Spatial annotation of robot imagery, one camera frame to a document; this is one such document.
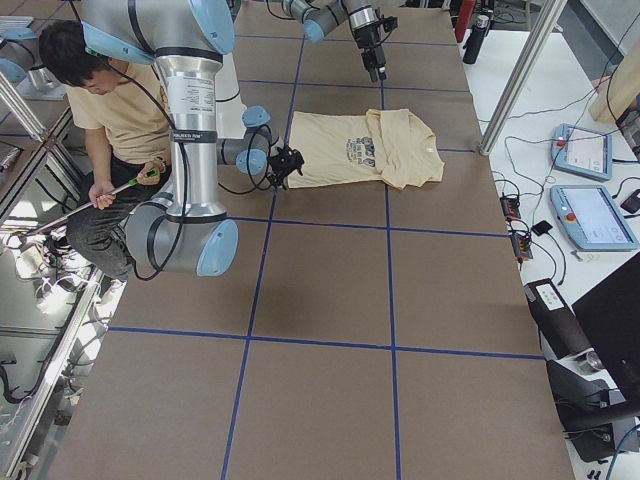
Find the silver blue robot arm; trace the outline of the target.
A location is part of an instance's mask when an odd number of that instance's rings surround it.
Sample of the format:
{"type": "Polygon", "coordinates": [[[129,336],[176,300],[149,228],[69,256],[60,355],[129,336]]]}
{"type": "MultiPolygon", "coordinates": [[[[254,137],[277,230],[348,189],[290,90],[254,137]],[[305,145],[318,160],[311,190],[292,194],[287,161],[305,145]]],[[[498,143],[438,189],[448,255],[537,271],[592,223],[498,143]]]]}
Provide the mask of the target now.
{"type": "Polygon", "coordinates": [[[312,43],[324,40],[347,23],[371,81],[387,78],[383,44],[398,27],[396,17],[385,17],[372,1],[335,0],[316,6],[313,1],[282,0],[279,4],[286,15],[302,25],[305,38],[312,43]]]}
{"type": "Polygon", "coordinates": [[[126,224],[136,265],[154,274],[224,274],[239,231],[219,198],[219,154],[274,188],[304,163],[274,137],[263,108],[225,112],[216,97],[217,87],[237,84],[230,7],[225,1],[86,1],[81,11],[92,55],[152,66],[167,96],[160,111],[170,127],[172,179],[126,224]]]}

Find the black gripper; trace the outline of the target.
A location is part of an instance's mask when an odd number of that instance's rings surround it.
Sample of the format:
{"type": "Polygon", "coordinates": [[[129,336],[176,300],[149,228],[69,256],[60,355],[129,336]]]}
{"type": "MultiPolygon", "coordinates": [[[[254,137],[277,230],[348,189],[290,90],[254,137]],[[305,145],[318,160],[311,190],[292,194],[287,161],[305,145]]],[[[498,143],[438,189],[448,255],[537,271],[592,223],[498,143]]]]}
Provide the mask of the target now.
{"type": "Polygon", "coordinates": [[[368,70],[372,82],[387,79],[386,58],[382,45],[397,27],[398,19],[389,16],[353,30],[354,40],[358,48],[362,50],[363,65],[368,70]]]}
{"type": "Polygon", "coordinates": [[[286,179],[293,173],[297,172],[300,176],[304,159],[302,154],[288,145],[277,147],[276,153],[267,158],[270,171],[267,173],[267,180],[274,188],[286,188],[286,179]]]}

